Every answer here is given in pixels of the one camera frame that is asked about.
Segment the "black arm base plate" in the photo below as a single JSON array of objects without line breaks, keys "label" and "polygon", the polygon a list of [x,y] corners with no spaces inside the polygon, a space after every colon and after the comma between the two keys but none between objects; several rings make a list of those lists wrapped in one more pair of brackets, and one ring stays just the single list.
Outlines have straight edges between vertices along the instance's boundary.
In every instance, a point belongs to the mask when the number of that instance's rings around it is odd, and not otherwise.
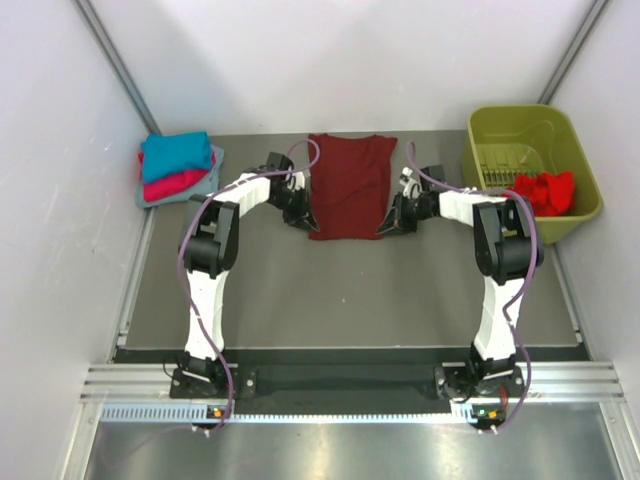
[{"label": "black arm base plate", "polygon": [[418,403],[493,397],[501,386],[515,395],[522,392],[521,370],[479,381],[463,366],[425,365],[261,365],[233,368],[227,376],[217,366],[210,374],[174,370],[172,398],[222,398],[256,406],[276,400],[285,408],[340,407],[351,402]]}]

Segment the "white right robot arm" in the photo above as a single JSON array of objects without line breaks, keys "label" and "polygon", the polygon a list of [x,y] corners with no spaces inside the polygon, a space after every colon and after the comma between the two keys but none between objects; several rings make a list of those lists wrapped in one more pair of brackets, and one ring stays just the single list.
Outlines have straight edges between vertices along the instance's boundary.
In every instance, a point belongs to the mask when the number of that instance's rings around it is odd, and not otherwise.
[{"label": "white right robot arm", "polygon": [[484,278],[479,329],[465,369],[441,381],[442,392],[459,403],[487,396],[516,370],[517,332],[523,289],[544,259],[527,203],[476,188],[448,188],[439,165],[418,171],[406,167],[401,190],[379,226],[381,236],[414,233],[418,224],[441,218],[473,230],[474,259]]}]

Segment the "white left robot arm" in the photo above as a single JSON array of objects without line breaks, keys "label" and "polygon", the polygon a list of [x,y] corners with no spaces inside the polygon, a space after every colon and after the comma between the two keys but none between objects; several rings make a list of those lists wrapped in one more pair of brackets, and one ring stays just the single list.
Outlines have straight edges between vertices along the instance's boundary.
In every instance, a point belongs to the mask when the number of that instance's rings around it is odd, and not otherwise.
[{"label": "white left robot arm", "polygon": [[173,373],[175,398],[233,392],[233,376],[222,356],[224,289],[239,253],[240,220],[262,204],[280,210],[290,227],[319,229],[304,170],[280,153],[270,153],[264,165],[246,170],[220,191],[196,194],[187,201],[177,269],[187,294],[189,333]]}]

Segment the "dark red t shirt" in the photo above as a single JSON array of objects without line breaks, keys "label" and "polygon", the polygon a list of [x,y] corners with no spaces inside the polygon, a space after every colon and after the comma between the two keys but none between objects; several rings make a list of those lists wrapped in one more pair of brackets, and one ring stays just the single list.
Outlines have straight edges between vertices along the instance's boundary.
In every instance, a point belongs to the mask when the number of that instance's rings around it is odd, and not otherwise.
[{"label": "dark red t shirt", "polygon": [[391,159],[398,139],[383,135],[342,138],[311,134],[310,202],[318,229],[314,241],[379,240],[391,189]]}]

